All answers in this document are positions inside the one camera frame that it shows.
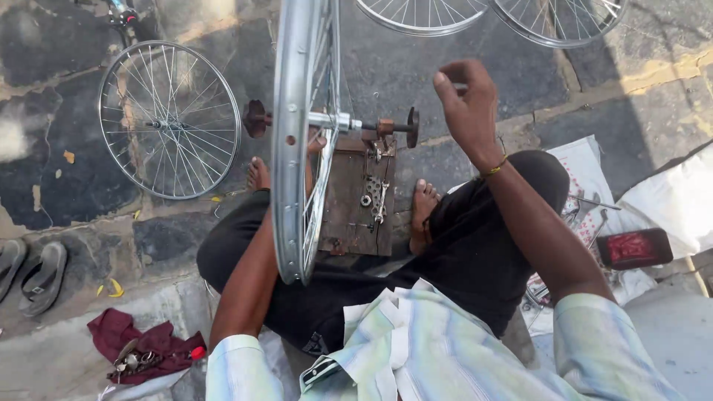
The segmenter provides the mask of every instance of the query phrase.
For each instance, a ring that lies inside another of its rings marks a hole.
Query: ground
[[[493,13],[458,34],[423,39],[381,28],[343,1],[345,111],[367,121],[405,120],[412,106],[421,111],[421,143],[399,149],[394,210],[402,240],[417,178],[443,193],[473,177],[431,85],[433,72],[455,59],[480,59],[491,72],[498,133],[509,153],[594,134],[615,198],[710,143],[713,5],[630,3],[605,40],[562,51],[521,38]],[[239,105],[251,98],[272,103],[278,0],[133,5],[160,38],[196,49],[224,71]],[[230,174],[212,193],[171,201],[140,191],[109,157],[96,118],[103,69],[121,49],[106,21],[106,6],[72,0],[0,5],[0,238],[23,236],[30,258],[51,240],[69,251],[53,309],[23,318],[16,284],[0,304],[0,341],[111,305],[96,297],[109,278],[126,296],[194,278],[200,241],[246,196],[250,157],[270,159],[269,134],[243,134]],[[74,164],[65,151],[76,155]],[[222,199],[217,210],[213,196]]]

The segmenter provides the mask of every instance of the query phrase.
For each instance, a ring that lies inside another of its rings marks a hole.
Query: hand
[[[453,83],[464,83],[467,88],[456,88]],[[483,64],[462,60],[443,66],[434,76],[434,88],[453,139],[473,165],[481,173],[499,165],[503,151],[495,142],[498,89]]]

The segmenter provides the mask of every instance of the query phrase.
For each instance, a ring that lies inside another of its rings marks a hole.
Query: slipper
[[[59,242],[45,245],[39,263],[22,279],[20,312],[32,318],[48,310],[57,299],[62,286],[67,250]]]
[[[0,302],[7,295],[17,270],[20,270],[22,261],[25,260],[25,255],[27,255],[27,245],[22,239],[5,242],[0,253]]]

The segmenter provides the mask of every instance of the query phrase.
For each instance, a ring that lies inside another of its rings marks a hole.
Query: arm
[[[272,212],[267,210],[262,225],[247,246],[225,284],[213,326],[210,351],[224,338],[236,334],[257,337],[270,306],[277,279],[277,258],[272,239]]]
[[[467,88],[456,89],[453,82]],[[479,61],[468,60],[441,68],[434,86],[453,139],[485,176],[503,161],[495,142],[495,84]],[[589,250],[510,163],[506,161],[486,180],[515,244],[539,273],[554,302],[573,293],[614,301]]]

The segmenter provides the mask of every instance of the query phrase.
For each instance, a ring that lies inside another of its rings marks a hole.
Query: yellow leaf
[[[124,295],[124,289],[121,287],[121,285],[119,285],[119,283],[117,283],[117,281],[113,278],[110,278],[109,280],[114,286],[114,294],[109,294],[109,296],[112,298],[119,298],[120,296]]]
[[[69,164],[74,164],[74,153],[70,151],[64,151],[64,158],[67,159]]]

